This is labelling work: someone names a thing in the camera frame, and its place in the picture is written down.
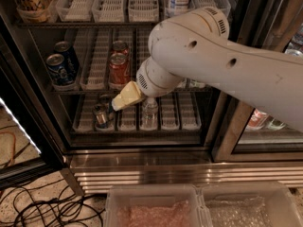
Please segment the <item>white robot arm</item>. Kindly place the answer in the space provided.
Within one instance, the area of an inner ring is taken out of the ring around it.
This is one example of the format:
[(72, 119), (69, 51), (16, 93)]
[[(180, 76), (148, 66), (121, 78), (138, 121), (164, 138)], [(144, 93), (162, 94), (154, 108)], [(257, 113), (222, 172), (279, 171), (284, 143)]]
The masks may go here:
[(303, 60), (228, 40), (229, 25), (216, 8), (205, 7), (160, 22), (150, 33), (150, 56), (136, 81), (112, 101), (116, 111), (144, 97), (173, 91), (183, 79), (217, 88), (303, 130)]

